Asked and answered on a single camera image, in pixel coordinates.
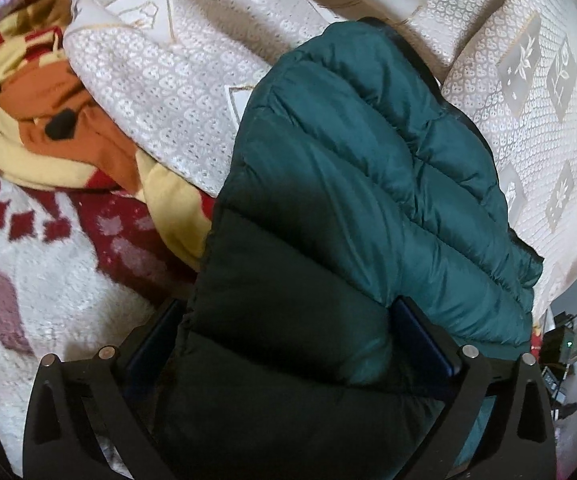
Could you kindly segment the white floral fleece bedspread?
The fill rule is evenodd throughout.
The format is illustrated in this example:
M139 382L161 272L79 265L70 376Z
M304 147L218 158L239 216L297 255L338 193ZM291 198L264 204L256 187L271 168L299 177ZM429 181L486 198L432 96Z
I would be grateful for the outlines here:
M42 356L88 359L120 344L193 280L139 200L0 177L0 440L14 472Z

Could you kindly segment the dark green puffer jacket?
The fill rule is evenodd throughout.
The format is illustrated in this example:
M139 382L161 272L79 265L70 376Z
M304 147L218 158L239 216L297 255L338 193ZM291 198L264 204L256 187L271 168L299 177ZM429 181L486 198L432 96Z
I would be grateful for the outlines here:
M181 479L390 479L443 402L389 308L458 344L529 347L543 260L507 221L491 151L389 39L360 82L299 56L261 81L179 332L159 437Z

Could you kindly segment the cream patterned quilt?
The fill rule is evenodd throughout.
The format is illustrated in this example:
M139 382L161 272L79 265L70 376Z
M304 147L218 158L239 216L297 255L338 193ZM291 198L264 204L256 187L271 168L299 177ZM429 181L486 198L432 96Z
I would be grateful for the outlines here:
M141 167L216 196L264 76L384 79L389 39L482 133L543 315L577 280L577 0L72 0L65 48Z

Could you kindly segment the black electronic device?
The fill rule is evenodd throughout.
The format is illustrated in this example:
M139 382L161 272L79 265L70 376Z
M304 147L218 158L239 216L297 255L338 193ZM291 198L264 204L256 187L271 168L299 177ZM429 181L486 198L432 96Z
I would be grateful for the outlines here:
M539 353L542 366L564 366L571 357L575 339L574 317L563 312L554 318L554 323L554 329L543 335Z

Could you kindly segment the red yellow orange blanket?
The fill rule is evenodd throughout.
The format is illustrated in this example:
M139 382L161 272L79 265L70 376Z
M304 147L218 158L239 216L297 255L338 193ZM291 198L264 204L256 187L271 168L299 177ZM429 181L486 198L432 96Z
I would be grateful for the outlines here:
M0 21L0 176L41 191L118 190L147 206L164 244L200 264L215 200L121 132L70 67L70 0Z

